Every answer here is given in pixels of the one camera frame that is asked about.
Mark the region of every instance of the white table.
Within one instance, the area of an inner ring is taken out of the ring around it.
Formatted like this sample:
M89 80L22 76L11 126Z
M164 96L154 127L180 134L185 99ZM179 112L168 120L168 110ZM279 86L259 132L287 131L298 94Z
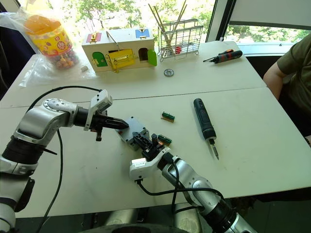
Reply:
M189 54L186 59L167 59L158 66L121 70L119 74L112 71L98 73L99 78L75 82L74 85L86 85L99 89L107 89L115 100L169 96L179 94L203 93L224 90L265 87L266 84L253 67L242 56L225 63L214 64L204 62L227 49L239 50L234 42L213 41L200 45L199 55ZM36 62L34 55L0 102L0 108L29 106L40 94L53 88L73 85L66 82L66 77L58 77L59 81L27 88L18 86L25 73ZM174 76L165 77L165 69L175 71ZM63 90L57 93L59 98L83 102L89 101L91 91Z
M203 139L193 108L195 98L203 100L214 125L219 161ZM0 151L26 109L0 109ZM163 110L176 116L173 124L160 119ZM135 116L150 133L170 137L172 154L187 161L225 198L311 186L311 149L268 88L115 100L108 113L122 119ZM64 176L50 215L171 202L171 195L150 197L129 180L129 162L141 155L131 151L114 130L104 129L103 142L95 142L95 133L84 132L81 127L60 131L64 141ZM57 136L47 148L59 152ZM30 202L17 217L43 216L56 190L58 176L59 155L44 153L32 176L35 188ZM143 184L150 191L173 187L159 171ZM177 202L184 201L178 195Z

